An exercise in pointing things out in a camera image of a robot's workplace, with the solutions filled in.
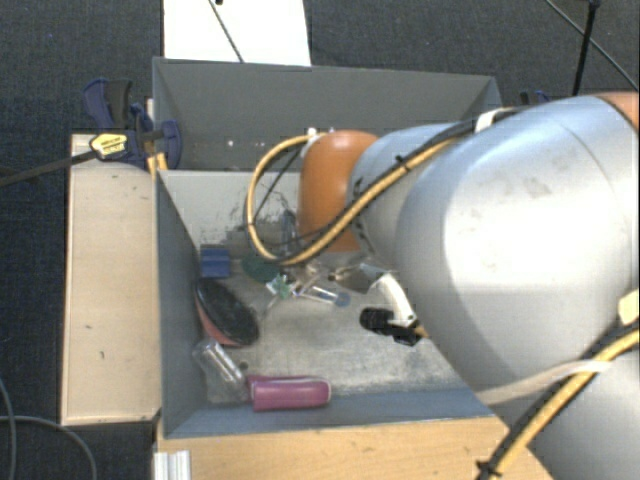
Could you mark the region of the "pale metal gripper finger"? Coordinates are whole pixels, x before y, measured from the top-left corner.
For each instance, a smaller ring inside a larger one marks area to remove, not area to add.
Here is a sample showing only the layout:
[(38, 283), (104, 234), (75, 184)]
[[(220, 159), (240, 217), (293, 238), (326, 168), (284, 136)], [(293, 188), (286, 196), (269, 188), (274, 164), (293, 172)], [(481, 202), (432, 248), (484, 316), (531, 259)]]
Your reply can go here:
[(335, 292), (316, 285), (297, 288), (294, 290), (294, 296), (327, 303), (339, 308), (347, 307), (351, 303), (351, 297), (348, 293)]

